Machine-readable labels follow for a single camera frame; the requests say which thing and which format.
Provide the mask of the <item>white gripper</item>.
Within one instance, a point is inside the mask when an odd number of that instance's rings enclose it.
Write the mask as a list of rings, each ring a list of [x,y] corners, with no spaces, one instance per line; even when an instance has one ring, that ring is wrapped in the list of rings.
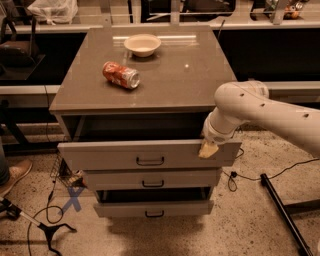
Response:
[[[217,145],[225,144],[230,140],[234,131],[235,125],[233,123],[220,114],[210,113],[203,124],[202,133],[206,140],[202,142],[198,156],[209,158],[214,155],[219,150]]]

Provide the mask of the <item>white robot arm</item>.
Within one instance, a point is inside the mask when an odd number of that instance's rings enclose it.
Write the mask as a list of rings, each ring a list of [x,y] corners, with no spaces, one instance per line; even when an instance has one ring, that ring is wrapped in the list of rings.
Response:
[[[215,154],[248,122],[320,157],[319,110],[271,100],[268,88],[259,81],[225,83],[216,90],[214,102],[215,108],[203,124],[201,158]]]

